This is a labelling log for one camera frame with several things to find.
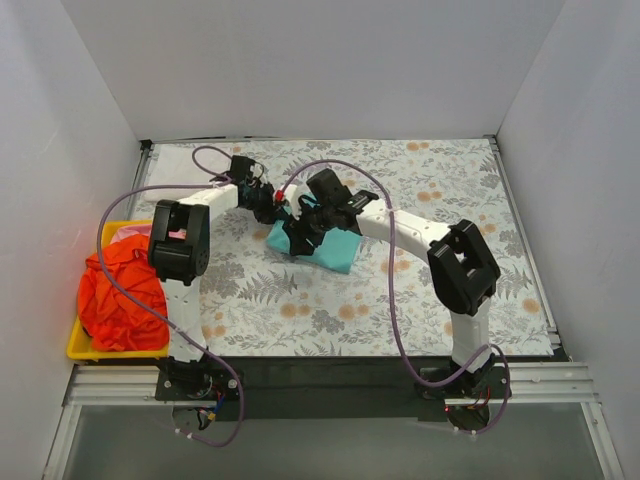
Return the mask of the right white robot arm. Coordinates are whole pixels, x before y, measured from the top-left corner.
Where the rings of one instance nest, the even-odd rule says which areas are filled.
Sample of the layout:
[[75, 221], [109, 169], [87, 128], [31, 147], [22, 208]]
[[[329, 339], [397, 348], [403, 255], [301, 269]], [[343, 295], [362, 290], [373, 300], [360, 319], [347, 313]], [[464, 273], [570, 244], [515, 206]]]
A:
[[395, 210], [385, 191], [353, 193], [330, 168], [311, 177], [307, 186], [308, 197], [291, 183], [274, 195], [276, 205], [291, 210], [283, 225], [291, 254], [313, 254], [327, 232], [340, 229], [385, 241], [390, 249], [406, 250], [425, 261], [435, 294], [451, 317], [452, 371], [442, 380], [428, 380], [420, 373], [414, 378], [428, 389], [479, 395], [494, 365], [489, 310], [501, 272], [478, 227], [469, 220], [448, 225]]

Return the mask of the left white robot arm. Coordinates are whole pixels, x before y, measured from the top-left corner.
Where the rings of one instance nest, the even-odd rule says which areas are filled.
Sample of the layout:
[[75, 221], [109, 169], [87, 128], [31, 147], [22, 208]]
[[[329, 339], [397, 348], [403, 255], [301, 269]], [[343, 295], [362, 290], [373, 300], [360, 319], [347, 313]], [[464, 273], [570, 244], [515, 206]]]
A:
[[211, 223], [226, 212], [251, 211], [262, 224], [272, 225], [282, 213], [274, 204], [274, 187], [262, 179], [257, 161], [234, 155], [210, 186], [179, 200], [156, 204], [148, 260], [160, 281], [172, 324], [168, 357], [179, 364], [201, 361], [208, 349], [200, 320], [200, 282], [210, 258]]

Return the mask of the teal t shirt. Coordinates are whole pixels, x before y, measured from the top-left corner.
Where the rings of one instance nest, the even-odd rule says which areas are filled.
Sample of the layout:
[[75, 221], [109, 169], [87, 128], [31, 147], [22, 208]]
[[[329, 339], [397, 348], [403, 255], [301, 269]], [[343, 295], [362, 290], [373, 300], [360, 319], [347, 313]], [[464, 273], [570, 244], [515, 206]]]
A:
[[[281, 254], [290, 254], [290, 240], [284, 229], [284, 221], [277, 220], [266, 239], [266, 245]], [[334, 228], [325, 234], [324, 240], [311, 255], [294, 258], [315, 264], [341, 274], [348, 274], [361, 244], [361, 237], [353, 232]]]

